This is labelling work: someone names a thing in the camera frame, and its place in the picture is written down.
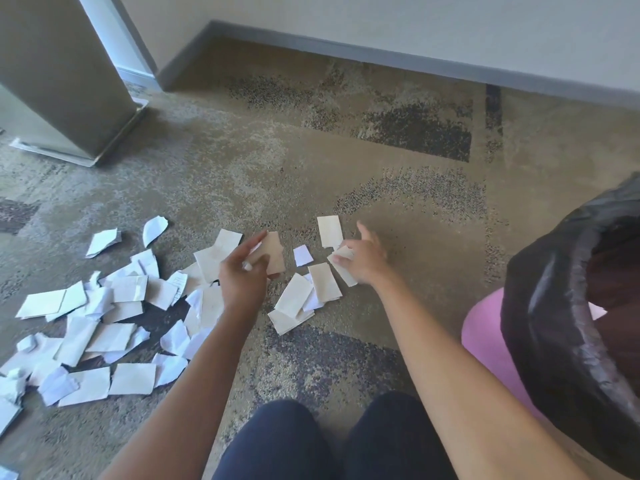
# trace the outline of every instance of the plastic bag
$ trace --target plastic bag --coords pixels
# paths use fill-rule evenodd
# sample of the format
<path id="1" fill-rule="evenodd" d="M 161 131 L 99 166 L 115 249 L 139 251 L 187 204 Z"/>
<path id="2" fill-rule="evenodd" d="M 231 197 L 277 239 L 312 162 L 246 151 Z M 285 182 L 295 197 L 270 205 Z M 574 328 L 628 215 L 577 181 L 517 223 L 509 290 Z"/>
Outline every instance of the plastic bag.
<path id="1" fill-rule="evenodd" d="M 640 175 L 635 174 L 574 210 L 509 261 L 500 312 L 502 335 L 535 407 L 587 451 L 633 479 L 640 479 L 640 400 L 596 328 L 587 278 L 589 267 L 597 305 L 616 297 L 640 298 L 640 282 L 609 272 L 603 264 L 623 262 L 638 238 Z M 598 262 L 601 256 L 609 258 Z M 613 312 L 610 319 L 618 323 Z M 640 315 L 625 320 L 623 329 L 640 333 Z M 614 329 L 609 338 L 624 335 L 620 327 Z"/>

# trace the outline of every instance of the leg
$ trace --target leg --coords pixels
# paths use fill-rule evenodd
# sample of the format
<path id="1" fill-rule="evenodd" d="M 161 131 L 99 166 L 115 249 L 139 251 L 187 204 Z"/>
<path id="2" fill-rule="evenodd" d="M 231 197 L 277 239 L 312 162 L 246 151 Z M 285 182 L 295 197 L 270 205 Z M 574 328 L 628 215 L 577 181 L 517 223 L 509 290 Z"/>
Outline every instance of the leg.
<path id="1" fill-rule="evenodd" d="M 401 392 L 376 398 L 351 430 L 346 480 L 457 480 L 449 457 L 417 399 Z"/>
<path id="2" fill-rule="evenodd" d="M 261 406 L 220 459 L 212 480 L 333 480 L 337 465 L 311 413 L 283 399 Z"/>

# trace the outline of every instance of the person's left arm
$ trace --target person's left arm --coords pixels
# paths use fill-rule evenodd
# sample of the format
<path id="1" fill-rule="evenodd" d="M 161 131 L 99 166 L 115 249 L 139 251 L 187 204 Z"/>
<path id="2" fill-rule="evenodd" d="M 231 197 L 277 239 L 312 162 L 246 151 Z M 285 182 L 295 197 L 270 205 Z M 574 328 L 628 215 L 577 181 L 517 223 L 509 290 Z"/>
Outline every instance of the person's left arm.
<path id="1" fill-rule="evenodd" d="M 263 257 L 243 261 L 266 231 L 238 246 L 222 263 L 225 311 L 164 400 L 120 450 L 101 480 L 200 480 L 216 438 L 240 353 L 266 295 Z"/>

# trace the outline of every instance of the hand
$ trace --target hand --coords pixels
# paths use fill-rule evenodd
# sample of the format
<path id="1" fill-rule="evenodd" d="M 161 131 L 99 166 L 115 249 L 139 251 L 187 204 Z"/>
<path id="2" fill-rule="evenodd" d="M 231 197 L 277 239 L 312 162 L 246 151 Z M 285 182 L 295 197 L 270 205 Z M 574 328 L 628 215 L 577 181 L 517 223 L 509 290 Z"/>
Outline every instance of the hand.
<path id="1" fill-rule="evenodd" d="M 347 239 L 340 245 L 353 250 L 353 260 L 341 256 L 334 256 L 332 259 L 336 264 L 346 268 L 357 282 L 372 285 L 377 277 L 391 271 L 387 263 L 387 252 L 375 232 L 367 229 L 360 221 L 357 226 L 362 238 Z"/>
<path id="2" fill-rule="evenodd" d="M 261 256 L 252 266 L 251 271 L 243 268 L 243 263 L 251 250 L 264 239 L 267 231 L 247 239 L 229 254 L 220 265 L 220 286 L 225 311 L 233 310 L 242 318 L 252 320 L 254 325 L 258 310 L 267 294 L 267 266 L 269 255 Z"/>

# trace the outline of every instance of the person's right arm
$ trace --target person's right arm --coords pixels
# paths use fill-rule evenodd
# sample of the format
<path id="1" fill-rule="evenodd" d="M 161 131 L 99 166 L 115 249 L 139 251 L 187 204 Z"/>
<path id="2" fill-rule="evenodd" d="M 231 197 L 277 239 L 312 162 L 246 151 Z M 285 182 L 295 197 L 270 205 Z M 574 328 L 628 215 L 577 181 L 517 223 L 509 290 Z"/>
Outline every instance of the person's right arm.
<path id="1" fill-rule="evenodd" d="M 386 263 L 377 236 L 337 260 L 377 291 L 400 352 L 460 480 L 588 480 L 520 402 L 455 341 Z"/>

